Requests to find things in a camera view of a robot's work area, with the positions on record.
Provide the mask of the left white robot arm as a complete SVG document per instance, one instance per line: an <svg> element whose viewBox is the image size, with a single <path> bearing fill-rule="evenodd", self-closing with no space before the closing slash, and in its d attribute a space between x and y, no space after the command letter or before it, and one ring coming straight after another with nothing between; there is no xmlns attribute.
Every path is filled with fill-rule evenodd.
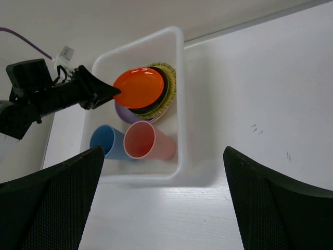
<svg viewBox="0 0 333 250"><path fill-rule="evenodd" d="M12 83L9 99L1 101L1 133L22 139L32 123L73 105L96 109L120 94L120 90L93 76L84 66L73 71L59 65L51 78L44 59L8 65Z"/></svg>

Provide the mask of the orange round plate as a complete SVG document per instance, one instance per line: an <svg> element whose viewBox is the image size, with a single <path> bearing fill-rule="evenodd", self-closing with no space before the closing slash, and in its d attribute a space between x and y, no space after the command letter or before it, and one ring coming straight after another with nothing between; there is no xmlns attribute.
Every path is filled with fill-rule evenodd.
<svg viewBox="0 0 333 250"><path fill-rule="evenodd" d="M113 87L121 91L114 96L119 105L130 109L145 108L161 97L164 78L152 68L133 68L122 73L115 80Z"/></svg>

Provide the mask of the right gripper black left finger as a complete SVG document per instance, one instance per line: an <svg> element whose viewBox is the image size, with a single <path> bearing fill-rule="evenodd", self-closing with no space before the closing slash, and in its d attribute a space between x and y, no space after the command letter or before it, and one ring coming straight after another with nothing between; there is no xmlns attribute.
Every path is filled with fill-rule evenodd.
<svg viewBox="0 0 333 250"><path fill-rule="evenodd" d="M101 146L1 184L1 249L78 249L104 163Z"/></svg>

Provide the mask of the yellow woven pattern plate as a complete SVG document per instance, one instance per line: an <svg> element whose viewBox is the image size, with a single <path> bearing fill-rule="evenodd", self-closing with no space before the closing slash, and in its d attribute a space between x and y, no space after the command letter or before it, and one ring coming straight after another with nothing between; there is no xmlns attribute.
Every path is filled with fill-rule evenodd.
<svg viewBox="0 0 333 250"><path fill-rule="evenodd" d="M162 105L153 113L150 115L137 115L140 118L143 119L152 119L155 117L161 117L164 115L164 113L169 109L171 106L175 96L176 96L176 71L175 69L165 63L165 62L155 62L153 64L148 65L147 67L158 67L164 71L164 73L167 76L167 79L169 80L169 90L167 93L167 96L165 100L163 101Z"/></svg>

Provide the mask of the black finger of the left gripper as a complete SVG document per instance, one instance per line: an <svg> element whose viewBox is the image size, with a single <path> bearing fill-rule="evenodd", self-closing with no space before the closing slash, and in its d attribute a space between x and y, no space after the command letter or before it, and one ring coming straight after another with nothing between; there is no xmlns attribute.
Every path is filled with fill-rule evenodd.
<svg viewBox="0 0 333 250"><path fill-rule="evenodd" d="M83 65L78 67L78 81L84 92L79 104L85 110L96 109L121 93L120 89L96 78Z"/></svg>

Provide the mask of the pink plastic cup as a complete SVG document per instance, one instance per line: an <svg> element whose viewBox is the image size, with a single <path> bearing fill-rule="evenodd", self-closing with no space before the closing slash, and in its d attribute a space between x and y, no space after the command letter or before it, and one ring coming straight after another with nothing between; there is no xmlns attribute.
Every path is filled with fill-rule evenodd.
<svg viewBox="0 0 333 250"><path fill-rule="evenodd" d="M138 121L128 128L123 146L133 159L169 160L176 154L175 141L147 121Z"/></svg>

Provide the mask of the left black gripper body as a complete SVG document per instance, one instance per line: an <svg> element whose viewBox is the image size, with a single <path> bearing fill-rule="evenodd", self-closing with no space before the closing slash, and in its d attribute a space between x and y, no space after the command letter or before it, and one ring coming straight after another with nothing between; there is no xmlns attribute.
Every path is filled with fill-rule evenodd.
<svg viewBox="0 0 333 250"><path fill-rule="evenodd" d="M91 75L84 66L79 66L69 82L38 92L36 106L39 113L50 115L75 104L90 102L94 97L89 80Z"/></svg>

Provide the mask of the blue plastic cup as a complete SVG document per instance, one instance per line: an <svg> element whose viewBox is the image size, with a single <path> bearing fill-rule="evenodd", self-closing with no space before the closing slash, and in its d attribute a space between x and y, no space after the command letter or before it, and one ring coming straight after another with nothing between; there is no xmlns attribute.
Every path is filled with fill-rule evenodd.
<svg viewBox="0 0 333 250"><path fill-rule="evenodd" d="M98 127L91 136L90 148L97 145L102 146L106 159L134 161L124 149L124 133L110 125Z"/></svg>

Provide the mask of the black round plate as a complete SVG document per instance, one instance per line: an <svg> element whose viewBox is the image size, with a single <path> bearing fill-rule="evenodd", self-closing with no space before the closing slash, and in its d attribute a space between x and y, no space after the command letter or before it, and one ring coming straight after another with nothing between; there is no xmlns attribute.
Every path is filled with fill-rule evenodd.
<svg viewBox="0 0 333 250"><path fill-rule="evenodd" d="M164 71L158 67L148 67L148 68L155 70L156 72L159 73L159 75L162 76L163 84L164 84L163 91L162 91L161 95L159 96L159 98L154 103L152 103L146 107L143 107L143 108L136 108L136 109L129 108L129 111L131 111L132 113L134 113L136 115L143 115L143 114L149 113L149 112L153 111L155 108L157 108L162 103L162 101L165 99L166 94L169 89L169 81L168 81L167 75L164 73Z"/></svg>

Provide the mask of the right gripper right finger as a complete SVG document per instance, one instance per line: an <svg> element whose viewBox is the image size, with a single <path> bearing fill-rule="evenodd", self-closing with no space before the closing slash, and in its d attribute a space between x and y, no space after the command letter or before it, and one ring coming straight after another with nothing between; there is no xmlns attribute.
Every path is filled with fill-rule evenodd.
<svg viewBox="0 0 333 250"><path fill-rule="evenodd" d="M332 191L295 180L228 146L227 183L244 249L332 249Z"/></svg>

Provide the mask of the purple round plate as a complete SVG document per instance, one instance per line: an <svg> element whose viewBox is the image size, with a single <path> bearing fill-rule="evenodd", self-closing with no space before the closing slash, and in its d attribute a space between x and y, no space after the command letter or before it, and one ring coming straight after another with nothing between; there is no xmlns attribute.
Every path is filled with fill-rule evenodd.
<svg viewBox="0 0 333 250"><path fill-rule="evenodd" d="M132 113L128 108L125 108L125 107L119 105L118 103L115 103L114 105L115 105L115 109L116 109L118 116L124 122L133 124L135 122L144 120L143 118L140 118L136 114Z"/></svg>

